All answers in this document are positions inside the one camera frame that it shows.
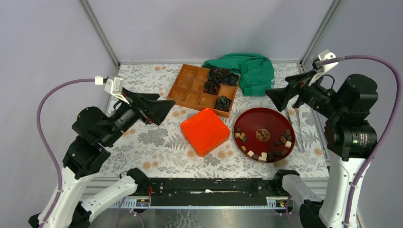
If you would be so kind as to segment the red round plate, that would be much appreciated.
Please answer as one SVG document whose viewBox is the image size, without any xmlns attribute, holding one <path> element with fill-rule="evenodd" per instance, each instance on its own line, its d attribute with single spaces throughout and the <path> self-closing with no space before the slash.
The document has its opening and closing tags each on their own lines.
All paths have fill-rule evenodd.
<svg viewBox="0 0 403 228">
<path fill-rule="evenodd" d="M 243 112 L 233 126 L 237 147 L 248 158 L 261 163 L 275 163 L 287 158 L 296 144 L 290 121 L 269 108 Z"/>
</svg>

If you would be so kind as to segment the orange box lid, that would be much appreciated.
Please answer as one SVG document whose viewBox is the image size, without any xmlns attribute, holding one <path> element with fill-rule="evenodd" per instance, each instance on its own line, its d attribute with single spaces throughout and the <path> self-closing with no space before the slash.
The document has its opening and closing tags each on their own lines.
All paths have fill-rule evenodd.
<svg viewBox="0 0 403 228">
<path fill-rule="evenodd" d="M 180 129 L 194 151 L 204 137 L 215 138 L 230 134 L 229 128 L 211 108 L 205 108 L 182 122 Z"/>
</svg>

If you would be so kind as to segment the metal serving tongs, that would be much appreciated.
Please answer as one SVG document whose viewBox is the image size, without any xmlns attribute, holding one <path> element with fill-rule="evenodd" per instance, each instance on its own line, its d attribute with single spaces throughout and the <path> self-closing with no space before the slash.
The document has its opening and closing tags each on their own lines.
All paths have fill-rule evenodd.
<svg viewBox="0 0 403 228">
<path fill-rule="evenodd" d="M 296 115 L 295 120 L 293 120 L 293 115 L 290 114 L 288 106 L 286 106 L 284 114 L 294 129 L 296 146 L 298 148 L 299 153 L 305 153 L 305 147 L 302 142 L 303 138 L 302 138 L 302 130 L 299 115 Z"/>
</svg>

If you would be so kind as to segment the orange chocolate box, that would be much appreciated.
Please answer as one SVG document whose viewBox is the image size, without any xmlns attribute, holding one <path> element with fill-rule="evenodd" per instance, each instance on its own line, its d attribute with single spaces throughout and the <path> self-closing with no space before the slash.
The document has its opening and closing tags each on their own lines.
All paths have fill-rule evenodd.
<svg viewBox="0 0 403 228">
<path fill-rule="evenodd" d="M 213 150 L 217 149 L 219 146 L 221 146 L 223 143 L 225 143 L 229 139 L 229 133 L 225 135 L 221 135 L 220 137 L 204 137 L 203 140 L 201 140 L 200 146 L 195 149 L 196 154 L 199 157 L 204 157 L 208 153 L 212 152 Z"/>
</svg>

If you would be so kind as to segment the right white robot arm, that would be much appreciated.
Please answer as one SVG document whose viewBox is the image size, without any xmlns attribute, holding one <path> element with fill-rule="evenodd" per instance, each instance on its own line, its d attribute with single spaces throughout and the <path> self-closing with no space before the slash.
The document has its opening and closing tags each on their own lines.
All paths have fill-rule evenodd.
<svg viewBox="0 0 403 228">
<path fill-rule="evenodd" d="M 330 171 L 323 200 L 308 196 L 308 190 L 296 180 L 281 177 L 272 183 L 280 196 L 288 192 L 300 206 L 300 221 L 305 228 L 341 228 L 344 217 L 356 213 L 358 197 L 348 206 L 350 189 L 360 188 L 354 178 L 363 178 L 360 167 L 368 160 L 377 144 L 377 134 L 366 120 L 378 99 L 377 84 L 361 74 L 347 77 L 339 90 L 324 88 L 314 81 L 315 71 L 286 77 L 287 86 L 266 90 L 279 111 L 296 97 L 294 108 L 303 104 L 326 118 L 325 138 L 329 149 Z"/>
</svg>

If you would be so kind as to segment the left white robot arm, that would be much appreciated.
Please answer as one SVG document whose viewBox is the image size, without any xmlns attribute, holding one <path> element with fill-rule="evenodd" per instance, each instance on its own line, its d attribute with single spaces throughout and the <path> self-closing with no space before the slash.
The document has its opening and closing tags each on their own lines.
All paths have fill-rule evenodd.
<svg viewBox="0 0 403 228">
<path fill-rule="evenodd" d="M 77 133 L 62 161 L 61 189 L 55 190 L 43 212 L 29 218 L 33 228 L 87 228 L 104 210 L 123 197 L 149 193 L 149 178 L 138 168 L 129 169 L 112 186 L 82 199 L 91 180 L 110 157 L 107 148 L 137 121 L 160 125 L 175 105 L 173 100 L 160 100 L 158 94 L 133 93 L 123 90 L 123 100 L 115 104 L 111 116 L 97 107 L 87 107 L 77 116 L 72 129 Z"/>
</svg>

